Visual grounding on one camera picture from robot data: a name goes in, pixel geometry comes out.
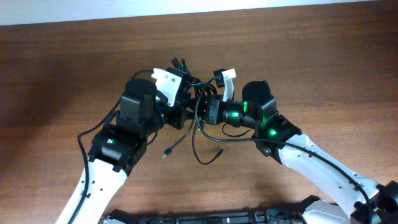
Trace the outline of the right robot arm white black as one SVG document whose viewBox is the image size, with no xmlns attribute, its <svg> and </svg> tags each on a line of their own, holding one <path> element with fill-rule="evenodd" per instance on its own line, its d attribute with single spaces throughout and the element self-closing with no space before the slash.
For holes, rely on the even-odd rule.
<svg viewBox="0 0 398 224">
<path fill-rule="evenodd" d="M 278 112 L 266 81 L 247 83 L 242 101 L 228 93 L 231 85 L 223 87 L 223 95 L 197 96 L 196 122 L 253 129 L 249 141 L 262 155 L 303 175 L 334 201 L 308 197 L 300 212 L 303 223 L 397 223 L 396 181 L 382 185 L 323 151 Z"/>
</svg>

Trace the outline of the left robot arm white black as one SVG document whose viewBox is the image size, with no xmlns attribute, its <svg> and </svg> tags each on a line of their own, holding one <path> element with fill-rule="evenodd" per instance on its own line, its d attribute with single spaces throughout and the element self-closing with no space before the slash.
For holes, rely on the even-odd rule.
<svg viewBox="0 0 398 224">
<path fill-rule="evenodd" d="M 145 154 L 148 137 L 174 115 L 184 95 L 180 77 L 162 75 L 154 82 L 131 79 L 108 115 L 96 126 L 90 150 L 83 153 L 80 180 L 57 223 L 98 223 L 106 207 Z"/>
</svg>

